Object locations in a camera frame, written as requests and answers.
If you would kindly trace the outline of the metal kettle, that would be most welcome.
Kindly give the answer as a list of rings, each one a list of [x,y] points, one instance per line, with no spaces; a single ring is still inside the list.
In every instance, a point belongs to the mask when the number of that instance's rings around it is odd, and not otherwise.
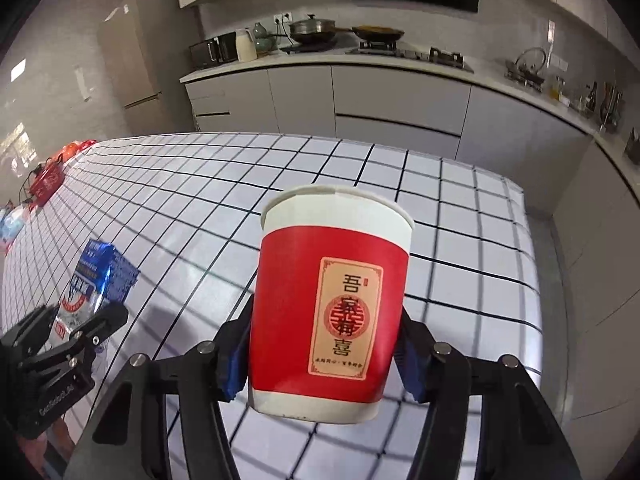
[[[540,93],[544,85],[541,71],[547,64],[547,52],[542,47],[524,50],[514,61],[506,61],[506,79]]]

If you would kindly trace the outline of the wok on stove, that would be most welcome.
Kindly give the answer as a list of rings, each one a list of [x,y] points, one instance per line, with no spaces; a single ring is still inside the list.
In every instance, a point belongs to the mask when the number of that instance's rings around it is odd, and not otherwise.
[[[370,44],[393,44],[405,35],[400,29],[382,26],[360,25],[350,29],[359,39]]]

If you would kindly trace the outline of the steel pot with lid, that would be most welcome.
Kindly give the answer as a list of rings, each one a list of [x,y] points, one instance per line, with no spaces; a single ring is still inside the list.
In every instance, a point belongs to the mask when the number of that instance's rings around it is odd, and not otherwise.
[[[304,20],[288,24],[291,38],[303,46],[312,44],[326,44],[334,39],[336,25],[334,20],[317,18],[314,14],[308,14]]]

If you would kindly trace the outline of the red paper cup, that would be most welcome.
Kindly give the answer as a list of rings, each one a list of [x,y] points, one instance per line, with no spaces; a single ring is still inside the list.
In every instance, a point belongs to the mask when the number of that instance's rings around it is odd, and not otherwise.
[[[260,217],[250,406],[352,425],[378,414],[404,300],[414,222],[353,186],[278,194]]]

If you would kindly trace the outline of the toaster oven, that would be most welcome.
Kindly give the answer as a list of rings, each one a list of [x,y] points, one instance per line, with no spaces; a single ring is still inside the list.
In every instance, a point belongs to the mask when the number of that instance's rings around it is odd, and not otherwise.
[[[196,70],[204,70],[204,68],[235,62],[238,59],[235,38],[235,32],[227,32],[192,44],[189,47],[189,53],[193,67]]]

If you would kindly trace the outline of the grey base cabinets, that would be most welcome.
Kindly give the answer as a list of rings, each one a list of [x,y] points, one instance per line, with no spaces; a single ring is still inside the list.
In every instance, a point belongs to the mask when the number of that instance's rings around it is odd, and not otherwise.
[[[442,155],[521,185],[550,216],[570,296],[568,440],[590,476],[639,433],[639,173],[539,96],[464,70],[356,54],[275,55],[183,77],[205,130],[337,136]]]

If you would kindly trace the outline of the blue white milk carton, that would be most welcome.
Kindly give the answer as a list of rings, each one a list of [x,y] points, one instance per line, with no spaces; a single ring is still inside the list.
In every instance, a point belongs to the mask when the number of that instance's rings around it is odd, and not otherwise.
[[[49,342],[52,347],[70,339],[70,334],[109,302],[125,302],[137,283],[139,269],[114,245],[88,240],[72,277],[58,300]]]

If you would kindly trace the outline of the white electric kettle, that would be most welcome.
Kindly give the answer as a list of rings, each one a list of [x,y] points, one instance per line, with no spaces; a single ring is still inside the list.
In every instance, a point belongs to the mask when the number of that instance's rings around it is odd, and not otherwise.
[[[257,50],[250,31],[246,28],[235,32],[235,50],[238,61],[241,63],[252,62],[257,58]]]

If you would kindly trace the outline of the red basket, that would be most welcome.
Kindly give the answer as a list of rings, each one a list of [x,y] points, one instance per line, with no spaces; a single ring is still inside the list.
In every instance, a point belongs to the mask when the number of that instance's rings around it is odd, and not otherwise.
[[[38,207],[43,207],[63,184],[64,178],[64,166],[61,159],[40,162],[28,174],[28,198]]]

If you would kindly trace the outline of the gas stove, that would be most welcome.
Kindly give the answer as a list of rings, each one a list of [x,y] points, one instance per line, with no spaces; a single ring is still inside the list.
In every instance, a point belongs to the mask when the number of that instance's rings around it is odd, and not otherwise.
[[[460,53],[450,53],[434,47],[430,47],[427,51],[419,51],[401,48],[396,42],[383,44],[382,42],[361,41],[358,47],[347,50],[347,53],[386,56],[386,58],[406,58],[407,60],[447,66],[456,70],[464,70],[471,74],[474,73],[472,67],[465,62]]]

